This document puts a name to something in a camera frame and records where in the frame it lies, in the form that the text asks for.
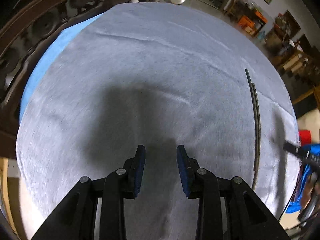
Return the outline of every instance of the wall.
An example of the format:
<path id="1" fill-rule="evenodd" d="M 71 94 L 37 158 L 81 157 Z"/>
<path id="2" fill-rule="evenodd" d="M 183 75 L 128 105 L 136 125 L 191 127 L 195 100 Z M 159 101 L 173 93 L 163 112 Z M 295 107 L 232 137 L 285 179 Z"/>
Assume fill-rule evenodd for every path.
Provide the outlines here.
<path id="1" fill-rule="evenodd" d="M 305 33 L 310 44 L 320 49 L 320 28 L 302 0 L 272 0 L 270 4 L 267 4 L 264 0 L 252 1 L 260 6 L 272 19 L 279 13 L 284 14 L 288 10 L 301 28 L 294 36 L 294 39 Z M 268 22 L 264 30 L 267 33 L 271 28 L 272 24 Z"/>

